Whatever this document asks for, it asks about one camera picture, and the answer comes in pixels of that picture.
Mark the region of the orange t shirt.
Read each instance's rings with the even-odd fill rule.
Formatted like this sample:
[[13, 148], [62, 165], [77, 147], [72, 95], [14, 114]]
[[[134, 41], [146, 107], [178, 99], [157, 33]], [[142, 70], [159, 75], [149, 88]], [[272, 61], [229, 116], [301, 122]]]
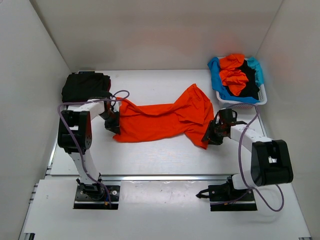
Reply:
[[244, 61], [245, 55], [240, 53], [230, 54], [219, 59], [219, 76], [222, 85], [228, 87], [230, 92], [236, 97], [240, 96], [242, 90], [249, 82], [246, 74], [239, 69]]
[[208, 141], [202, 138], [214, 118], [214, 108], [195, 83], [174, 103], [135, 105], [125, 99], [119, 113], [120, 133], [113, 136], [119, 143], [151, 142], [184, 134], [195, 146], [208, 148]]

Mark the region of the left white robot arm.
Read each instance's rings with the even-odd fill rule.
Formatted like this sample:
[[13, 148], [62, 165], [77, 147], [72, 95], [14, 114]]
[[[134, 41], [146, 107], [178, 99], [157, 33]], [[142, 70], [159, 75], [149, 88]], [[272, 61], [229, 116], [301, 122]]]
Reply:
[[86, 101], [67, 101], [57, 107], [59, 126], [57, 143], [73, 160], [79, 177], [76, 180], [84, 194], [93, 201], [112, 202], [110, 191], [103, 183], [90, 148], [92, 145], [92, 120], [100, 117], [106, 130], [120, 133], [120, 110], [116, 105], [122, 99], [106, 91], [93, 94]]

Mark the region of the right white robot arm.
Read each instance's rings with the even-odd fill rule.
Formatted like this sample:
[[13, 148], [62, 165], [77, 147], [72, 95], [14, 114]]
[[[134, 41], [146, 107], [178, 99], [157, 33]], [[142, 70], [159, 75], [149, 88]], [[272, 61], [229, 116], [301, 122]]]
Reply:
[[287, 143], [261, 135], [237, 117], [238, 113], [231, 108], [219, 110], [201, 139], [215, 146], [222, 145], [224, 138], [238, 143], [240, 173], [210, 192], [218, 195], [223, 189], [227, 198], [236, 200], [245, 190], [291, 183], [294, 172]]

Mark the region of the blue t shirt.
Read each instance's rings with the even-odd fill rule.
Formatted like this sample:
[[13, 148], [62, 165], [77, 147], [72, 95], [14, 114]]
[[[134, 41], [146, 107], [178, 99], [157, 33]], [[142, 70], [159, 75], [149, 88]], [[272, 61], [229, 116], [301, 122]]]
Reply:
[[210, 73], [211, 73], [211, 85], [212, 89], [215, 91], [220, 92], [221, 94], [226, 94], [230, 96], [228, 91], [226, 90], [225, 86], [223, 86], [221, 78], [220, 78], [220, 63], [218, 57], [213, 57], [207, 64]]

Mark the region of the white plastic laundry basket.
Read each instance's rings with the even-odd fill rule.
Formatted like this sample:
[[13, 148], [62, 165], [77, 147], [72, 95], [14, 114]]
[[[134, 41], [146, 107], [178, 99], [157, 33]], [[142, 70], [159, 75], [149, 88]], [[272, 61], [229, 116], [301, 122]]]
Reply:
[[251, 69], [255, 70], [255, 84], [258, 87], [258, 99], [255, 99], [253, 97], [237, 97], [226, 95], [216, 90], [216, 97], [220, 106], [223, 108], [229, 107], [231, 105], [237, 105], [238, 108], [247, 109], [251, 108], [252, 105], [261, 106], [267, 103], [267, 94], [264, 85], [264, 74], [259, 61], [254, 57], [245, 58], [245, 60], [247, 61], [248, 66]]

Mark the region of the black label sticker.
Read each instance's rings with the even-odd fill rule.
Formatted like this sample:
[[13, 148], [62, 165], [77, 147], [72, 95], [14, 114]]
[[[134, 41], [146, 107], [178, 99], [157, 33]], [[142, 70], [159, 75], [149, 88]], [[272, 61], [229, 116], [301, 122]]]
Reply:
[[94, 70], [91, 70], [91, 71], [78, 71], [78, 74], [94, 74], [96, 73]]

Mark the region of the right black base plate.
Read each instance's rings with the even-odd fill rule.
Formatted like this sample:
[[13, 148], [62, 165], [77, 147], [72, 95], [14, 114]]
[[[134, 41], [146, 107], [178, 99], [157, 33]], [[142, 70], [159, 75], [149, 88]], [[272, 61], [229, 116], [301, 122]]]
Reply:
[[249, 189], [235, 189], [231, 181], [220, 185], [208, 185], [195, 195], [198, 199], [209, 199], [211, 212], [257, 211], [254, 194]]

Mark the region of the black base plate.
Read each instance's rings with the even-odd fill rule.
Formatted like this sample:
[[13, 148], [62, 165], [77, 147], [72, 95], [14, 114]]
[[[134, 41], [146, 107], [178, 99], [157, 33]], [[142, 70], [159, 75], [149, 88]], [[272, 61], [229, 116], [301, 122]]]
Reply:
[[117, 210], [120, 200], [120, 185], [106, 185], [105, 189], [98, 184], [78, 185], [73, 208], [76, 210]]
[[208, 185], [195, 195], [198, 199], [209, 199], [211, 212], [257, 211], [254, 194], [249, 189], [235, 189], [231, 181], [220, 185]]

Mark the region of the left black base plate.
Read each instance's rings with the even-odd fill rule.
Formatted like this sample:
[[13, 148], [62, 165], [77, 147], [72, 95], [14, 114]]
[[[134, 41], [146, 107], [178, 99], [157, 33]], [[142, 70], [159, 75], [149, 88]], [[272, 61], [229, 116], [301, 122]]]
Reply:
[[105, 189], [98, 184], [78, 185], [73, 208], [76, 210], [117, 210], [120, 200], [120, 185], [106, 185]]

